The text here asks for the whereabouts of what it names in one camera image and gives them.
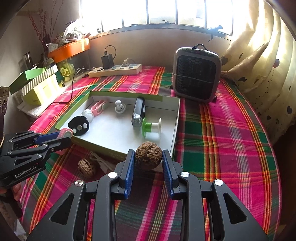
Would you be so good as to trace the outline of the person's left hand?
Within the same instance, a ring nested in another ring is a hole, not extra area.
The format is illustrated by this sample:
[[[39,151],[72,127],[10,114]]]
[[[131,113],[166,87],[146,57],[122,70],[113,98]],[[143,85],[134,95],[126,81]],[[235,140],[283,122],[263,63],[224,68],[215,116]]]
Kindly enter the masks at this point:
[[[21,197],[21,195],[22,195],[22,184],[19,183],[19,184],[13,186],[13,187],[11,188],[11,190],[12,190],[12,193],[13,193],[13,197],[14,197],[14,199],[15,199],[16,201],[19,201],[19,200],[20,200],[20,197]],[[1,194],[6,193],[6,189],[3,188],[3,187],[1,187],[1,188],[0,188],[0,193],[1,193]]]

